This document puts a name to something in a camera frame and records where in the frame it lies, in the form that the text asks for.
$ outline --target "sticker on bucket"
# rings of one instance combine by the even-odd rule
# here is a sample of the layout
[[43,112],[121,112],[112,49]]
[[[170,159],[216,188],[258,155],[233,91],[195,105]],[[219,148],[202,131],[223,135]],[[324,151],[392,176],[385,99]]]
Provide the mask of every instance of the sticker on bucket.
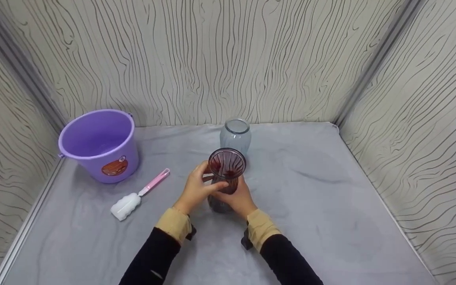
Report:
[[121,156],[120,159],[105,164],[101,168],[101,172],[108,176],[117,176],[123,173],[128,168],[128,160],[125,156]]

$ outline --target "gray cloth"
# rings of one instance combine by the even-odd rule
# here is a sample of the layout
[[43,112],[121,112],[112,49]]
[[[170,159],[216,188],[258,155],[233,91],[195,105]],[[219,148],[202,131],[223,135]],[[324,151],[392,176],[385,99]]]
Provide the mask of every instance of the gray cloth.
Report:
[[[189,172],[219,147],[219,130],[138,128],[141,166],[119,184],[100,184],[66,161],[4,284],[118,283]],[[251,131],[245,176],[253,198],[325,284],[434,284],[334,125],[259,124]],[[111,215],[117,200],[167,167],[170,177],[125,221]],[[198,232],[166,283],[278,284],[261,256],[240,245],[244,221],[213,213],[207,202],[191,220]]]

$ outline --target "wall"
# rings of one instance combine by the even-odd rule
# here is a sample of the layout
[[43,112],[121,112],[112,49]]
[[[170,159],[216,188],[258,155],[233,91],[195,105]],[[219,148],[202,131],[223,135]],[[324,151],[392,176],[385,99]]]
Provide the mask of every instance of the wall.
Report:
[[68,119],[332,121],[402,0],[0,0]]
[[456,285],[455,1],[424,1],[341,135],[432,274]]
[[0,62],[0,263],[56,158],[57,134]]

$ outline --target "person's right hand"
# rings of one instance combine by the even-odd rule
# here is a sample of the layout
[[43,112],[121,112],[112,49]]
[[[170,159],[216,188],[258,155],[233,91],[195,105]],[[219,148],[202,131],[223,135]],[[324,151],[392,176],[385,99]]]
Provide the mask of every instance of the person's right hand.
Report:
[[253,213],[258,209],[251,198],[251,193],[244,180],[244,175],[239,176],[239,186],[237,186],[237,191],[235,191],[235,193],[229,195],[221,192],[214,192],[211,195],[230,205],[235,213],[239,214],[244,220],[247,219],[247,216],[250,213]]

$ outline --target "black sleeve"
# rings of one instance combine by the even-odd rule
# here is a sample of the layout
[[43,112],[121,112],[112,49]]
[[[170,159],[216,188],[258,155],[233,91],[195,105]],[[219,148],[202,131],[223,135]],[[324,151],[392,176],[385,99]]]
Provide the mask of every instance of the black sleeve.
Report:
[[136,254],[119,285],[161,285],[181,245],[164,231],[154,228]]
[[260,254],[282,285],[323,285],[305,258],[282,234],[268,238]]

